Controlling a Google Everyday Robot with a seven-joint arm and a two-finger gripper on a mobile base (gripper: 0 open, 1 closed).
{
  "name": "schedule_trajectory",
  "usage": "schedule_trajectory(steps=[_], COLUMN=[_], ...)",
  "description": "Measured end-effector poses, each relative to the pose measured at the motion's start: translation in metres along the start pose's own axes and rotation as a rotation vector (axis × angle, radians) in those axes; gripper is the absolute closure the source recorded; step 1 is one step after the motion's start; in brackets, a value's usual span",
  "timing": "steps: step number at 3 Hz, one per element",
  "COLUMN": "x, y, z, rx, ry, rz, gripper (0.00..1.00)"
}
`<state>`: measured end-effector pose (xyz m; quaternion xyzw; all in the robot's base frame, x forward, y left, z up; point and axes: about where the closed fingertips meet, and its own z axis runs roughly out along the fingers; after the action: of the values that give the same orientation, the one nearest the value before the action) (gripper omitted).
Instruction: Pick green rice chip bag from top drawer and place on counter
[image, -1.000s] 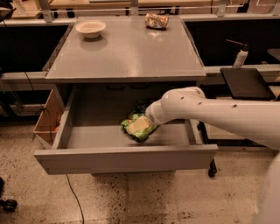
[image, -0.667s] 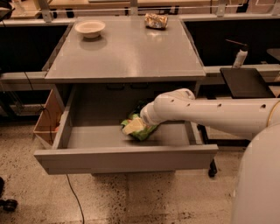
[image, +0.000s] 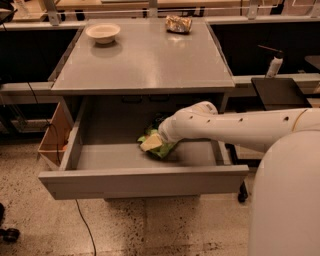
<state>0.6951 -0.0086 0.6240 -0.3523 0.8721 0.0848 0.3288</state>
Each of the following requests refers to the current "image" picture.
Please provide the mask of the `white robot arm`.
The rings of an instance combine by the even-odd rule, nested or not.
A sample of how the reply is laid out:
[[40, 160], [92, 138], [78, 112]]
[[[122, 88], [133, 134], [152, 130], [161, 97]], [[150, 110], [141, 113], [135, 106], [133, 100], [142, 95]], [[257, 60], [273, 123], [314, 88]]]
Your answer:
[[203, 101], [178, 110], [140, 141], [163, 151], [213, 139], [261, 151], [251, 199], [248, 256], [320, 256], [320, 109], [219, 114]]

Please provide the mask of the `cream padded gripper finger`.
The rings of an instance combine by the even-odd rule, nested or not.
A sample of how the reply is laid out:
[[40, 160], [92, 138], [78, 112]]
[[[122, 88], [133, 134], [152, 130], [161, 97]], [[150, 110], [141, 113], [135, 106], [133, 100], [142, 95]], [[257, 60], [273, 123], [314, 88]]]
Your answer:
[[140, 145], [140, 148], [146, 152], [155, 148], [158, 148], [162, 145], [162, 139], [158, 133], [153, 133], [144, 138], [143, 142]]

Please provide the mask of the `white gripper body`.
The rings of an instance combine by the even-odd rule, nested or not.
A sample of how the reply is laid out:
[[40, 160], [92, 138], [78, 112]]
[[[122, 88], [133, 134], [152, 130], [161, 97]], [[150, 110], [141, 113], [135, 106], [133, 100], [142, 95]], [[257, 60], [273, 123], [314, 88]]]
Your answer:
[[178, 142], [188, 135], [186, 125], [189, 115], [186, 112], [178, 111], [166, 118], [158, 127], [158, 133], [165, 143]]

